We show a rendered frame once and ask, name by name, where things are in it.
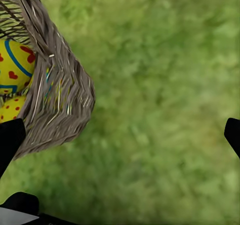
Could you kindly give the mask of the wicker basket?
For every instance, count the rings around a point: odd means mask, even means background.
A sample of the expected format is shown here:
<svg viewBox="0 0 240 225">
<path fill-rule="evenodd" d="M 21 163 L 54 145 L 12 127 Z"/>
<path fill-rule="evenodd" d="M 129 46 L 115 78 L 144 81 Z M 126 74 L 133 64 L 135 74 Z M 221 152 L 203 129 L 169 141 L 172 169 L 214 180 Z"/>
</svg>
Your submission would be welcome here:
<svg viewBox="0 0 240 225">
<path fill-rule="evenodd" d="M 9 9 L 5 4 L 20 8 Z M 11 15 L 0 19 L 0 24 L 7 20 L 19 23 L 4 31 L 0 27 L 0 34 L 4 34 L 0 39 L 7 36 L 6 40 L 17 41 L 29 37 L 21 43 L 35 53 L 31 84 L 24 89 L 28 89 L 27 97 L 16 116 L 23 120 L 26 137 L 12 159 L 15 161 L 28 153 L 77 138 L 91 119 L 97 94 L 93 79 L 73 54 L 41 0 L 0 0 L 0 11 L 6 11 L 0 16 Z M 24 91 L 0 94 L 0 102 L 5 104 Z"/>
</svg>

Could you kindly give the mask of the easter egg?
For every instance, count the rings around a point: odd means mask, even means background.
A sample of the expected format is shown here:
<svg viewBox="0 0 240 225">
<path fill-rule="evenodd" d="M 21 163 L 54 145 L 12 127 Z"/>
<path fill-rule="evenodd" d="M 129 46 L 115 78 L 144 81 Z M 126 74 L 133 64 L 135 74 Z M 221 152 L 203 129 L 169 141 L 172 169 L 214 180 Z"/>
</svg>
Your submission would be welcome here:
<svg viewBox="0 0 240 225">
<path fill-rule="evenodd" d="M 15 94 L 29 87 L 36 55 L 30 46 L 0 39 L 0 94 Z"/>
<path fill-rule="evenodd" d="M 27 95 L 21 94 L 21 96 L 14 96 L 9 99 L 5 102 L 5 104 L 2 103 L 2 107 L 0 109 L 0 124 L 15 120 L 17 114 L 21 111 L 26 98 Z"/>
</svg>

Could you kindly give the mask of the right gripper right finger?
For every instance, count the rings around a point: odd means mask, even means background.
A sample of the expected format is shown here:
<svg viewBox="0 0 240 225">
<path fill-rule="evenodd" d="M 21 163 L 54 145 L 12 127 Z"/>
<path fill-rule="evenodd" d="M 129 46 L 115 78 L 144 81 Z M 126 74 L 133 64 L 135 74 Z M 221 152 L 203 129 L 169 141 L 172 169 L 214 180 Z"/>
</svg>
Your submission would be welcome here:
<svg viewBox="0 0 240 225">
<path fill-rule="evenodd" d="M 224 136 L 240 158 L 240 120 L 235 118 L 228 118 Z"/>
</svg>

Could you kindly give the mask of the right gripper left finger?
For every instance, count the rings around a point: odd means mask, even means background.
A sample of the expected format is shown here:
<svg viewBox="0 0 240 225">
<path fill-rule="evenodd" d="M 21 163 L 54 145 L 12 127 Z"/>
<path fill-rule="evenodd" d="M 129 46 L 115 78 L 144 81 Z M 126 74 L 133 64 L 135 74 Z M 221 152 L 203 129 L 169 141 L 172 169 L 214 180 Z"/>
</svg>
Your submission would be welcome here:
<svg viewBox="0 0 240 225">
<path fill-rule="evenodd" d="M 0 123 L 0 178 L 26 138 L 22 118 Z"/>
</svg>

